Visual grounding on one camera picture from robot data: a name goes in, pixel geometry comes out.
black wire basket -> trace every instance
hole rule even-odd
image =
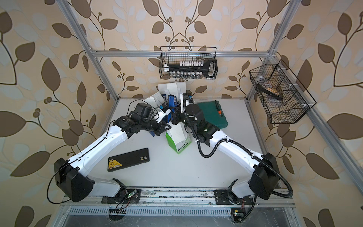
[[[160,78],[215,80],[218,72],[216,47],[161,46]]]
[[[272,124],[298,122],[315,104],[316,100],[297,76],[291,82],[284,70],[286,64],[265,64],[250,71],[252,84]],[[306,101],[296,86],[306,91],[311,101]]]

cardboard box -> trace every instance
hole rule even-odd
[[[182,150],[184,150],[190,143],[191,139],[189,134],[184,130],[184,125],[179,123],[177,125],[172,125],[172,127],[165,134],[166,139],[168,140],[168,144],[175,152],[180,154]]]

green tool case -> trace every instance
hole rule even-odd
[[[203,111],[204,118],[206,121],[214,124],[215,126],[217,126],[220,129],[223,129],[228,126],[228,122],[223,113],[221,105],[219,104],[219,101],[217,101],[217,103],[219,105],[219,109],[222,111],[222,116],[220,116],[218,113],[215,101],[200,102],[200,103],[197,103],[197,105]]]

green box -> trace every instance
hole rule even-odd
[[[184,150],[191,143],[191,140],[190,140],[190,137],[188,134],[187,134],[187,138],[185,140],[183,140],[177,144],[174,143],[173,139],[169,136],[168,133],[166,133],[165,136],[166,136],[169,146],[171,148],[173,148],[173,150],[175,152],[177,152],[178,154],[180,154],[181,151]]]

vent grille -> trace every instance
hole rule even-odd
[[[77,206],[69,215],[116,215],[116,206]],[[231,209],[226,207],[128,207],[122,213],[129,216],[231,216]]]

